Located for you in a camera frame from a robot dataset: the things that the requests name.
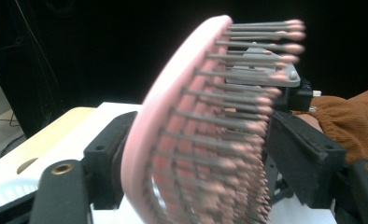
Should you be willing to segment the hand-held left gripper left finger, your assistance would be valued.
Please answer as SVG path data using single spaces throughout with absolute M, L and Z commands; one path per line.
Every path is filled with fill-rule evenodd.
M 83 151 L 82 162 L 95 210 L 120 207 L 124 195 L 120 181 L 122 154 L 136 115 L 131 111 L 115 117 Z

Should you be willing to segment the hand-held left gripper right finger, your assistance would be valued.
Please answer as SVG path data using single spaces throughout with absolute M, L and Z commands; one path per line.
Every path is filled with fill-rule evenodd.
M 290 190 L 310 208 L 328 208 L 333 200 L 333 174 L 345 164 L 346 150 L 298 117 L 273 113 L 266 151 Z

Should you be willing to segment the pink hairbrush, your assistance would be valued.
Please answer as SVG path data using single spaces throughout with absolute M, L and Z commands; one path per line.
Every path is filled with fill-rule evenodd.
M 152 85 L 128 135 L 123 191 L 145 224 L 267 224 L 262 150 L 275 99 L 299 84 L 299 20 L 202 22 Z

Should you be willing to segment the white plastic basket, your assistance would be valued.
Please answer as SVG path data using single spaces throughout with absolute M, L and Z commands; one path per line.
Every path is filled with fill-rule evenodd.
M 38 179 L 18 177 L 0 181 L 0 207 L 38 189 Z

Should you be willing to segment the wooden table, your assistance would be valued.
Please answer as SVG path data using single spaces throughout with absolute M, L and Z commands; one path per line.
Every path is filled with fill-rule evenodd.
M 94 107 L 75 107 L 31 136 L 0 159 L 0 176 L 22 173 L 36 159 L 73 131 L 93 111 Z

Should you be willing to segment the black curtain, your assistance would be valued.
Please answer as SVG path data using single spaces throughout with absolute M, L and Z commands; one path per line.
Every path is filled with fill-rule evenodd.
M 368 90 L 368 0 L 0 0 L 0 86 L 26 135 L 63 112 L 140 103 L 202 21 L 305 24 L 298 72 L 326 94 Z

